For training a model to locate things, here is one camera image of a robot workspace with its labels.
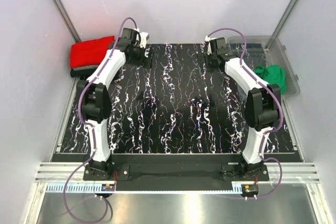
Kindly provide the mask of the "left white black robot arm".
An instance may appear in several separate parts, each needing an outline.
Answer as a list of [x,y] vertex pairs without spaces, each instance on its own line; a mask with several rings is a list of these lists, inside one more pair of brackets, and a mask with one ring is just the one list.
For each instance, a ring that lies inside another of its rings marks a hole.
[[147,48],[149,33],[138,28],[124,28],[112,42],[97,69],[85,80],[77,82],[78,115],[88,130],[90,156],[83,163],[84,179],[107,180],[116,176],[108,143],[107,122],[112,111],[109,86],[125,64],[151,68],[153,52]]

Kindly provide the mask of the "green t shirt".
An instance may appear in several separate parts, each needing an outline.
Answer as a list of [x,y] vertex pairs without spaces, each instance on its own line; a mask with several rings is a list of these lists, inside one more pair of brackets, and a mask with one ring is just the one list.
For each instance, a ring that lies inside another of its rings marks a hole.
[[269,84],[277,84],[280,87],[281,94],[287,90],[286,72],[278,65],[264,67],[259,65],[254,73]]

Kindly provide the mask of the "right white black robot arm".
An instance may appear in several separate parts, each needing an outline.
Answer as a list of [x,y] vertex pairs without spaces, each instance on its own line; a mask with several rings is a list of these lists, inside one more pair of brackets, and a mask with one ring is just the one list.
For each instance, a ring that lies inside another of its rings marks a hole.
[[226,73],[246,96],[244,119],[248,136],[237,165],[223,171],[229,179],[254,180],[265,172],[264,149],[269,134],[282,126],[281,88],[258,77],[237,54],[231,52],[225,38],[205,37],[207,49],[197,56],[208,71]]

